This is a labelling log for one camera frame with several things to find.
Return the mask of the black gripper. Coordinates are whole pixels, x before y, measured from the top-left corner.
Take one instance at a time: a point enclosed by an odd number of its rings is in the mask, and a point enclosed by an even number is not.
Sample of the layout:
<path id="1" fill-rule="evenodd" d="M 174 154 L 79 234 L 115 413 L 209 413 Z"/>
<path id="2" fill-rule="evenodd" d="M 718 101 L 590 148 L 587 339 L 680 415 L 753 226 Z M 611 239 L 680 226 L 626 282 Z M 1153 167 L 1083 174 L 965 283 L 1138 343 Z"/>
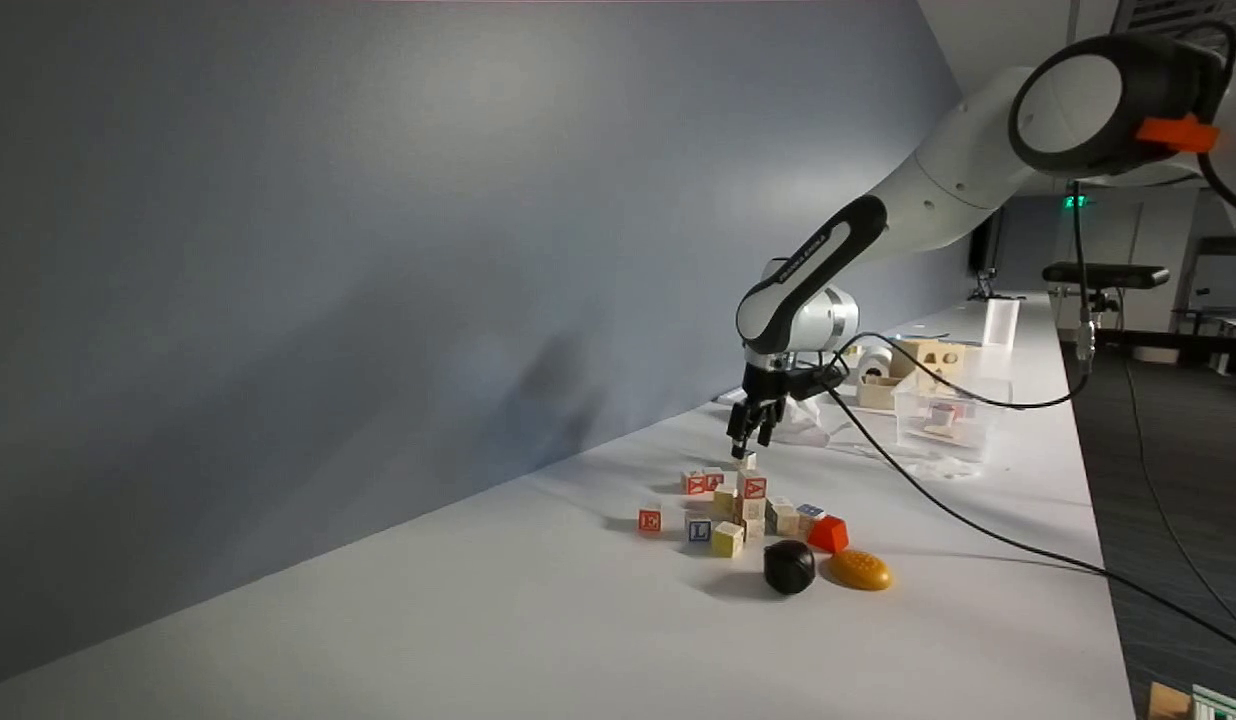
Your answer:
<path id="1" fill-rule="evenodd" d="M 756 428 L 761 447 L 773 445 L 773 433 L 782 420 L 782 402 L 809 402 L 809 398 L 828 393 L 828 387 L 832 387 L 828 370 L 766 373 L 766 370 L 748 366 L 743 370 L 743 402 L 730 405 L 730 413 L 726 413 L 730 461 L 748 461 L 753 428 Z"/>

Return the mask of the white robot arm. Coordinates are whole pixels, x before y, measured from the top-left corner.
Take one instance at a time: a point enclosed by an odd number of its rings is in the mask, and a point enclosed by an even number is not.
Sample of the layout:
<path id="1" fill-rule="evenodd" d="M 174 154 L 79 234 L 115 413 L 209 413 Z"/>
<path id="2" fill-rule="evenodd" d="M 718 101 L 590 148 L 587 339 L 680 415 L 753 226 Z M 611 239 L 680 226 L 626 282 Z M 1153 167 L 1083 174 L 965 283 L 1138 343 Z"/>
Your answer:
<path id="1" fill-rule="evenodd" d="M 730 458 L 748 466 L 789 402 L 844 381 L 834 351 L 851 331 L 851 299 L 832 290 L 844 269 L 946 247 L 1032 178 L 1187 167 L 1236 230 L 1236 32 L 1219 25 L 1216 36 L 1224 52 L 1138 32 L 1087 36 L 953 105 L 898 167 L 741 297 L 743 402 L 726 415 Z"/>

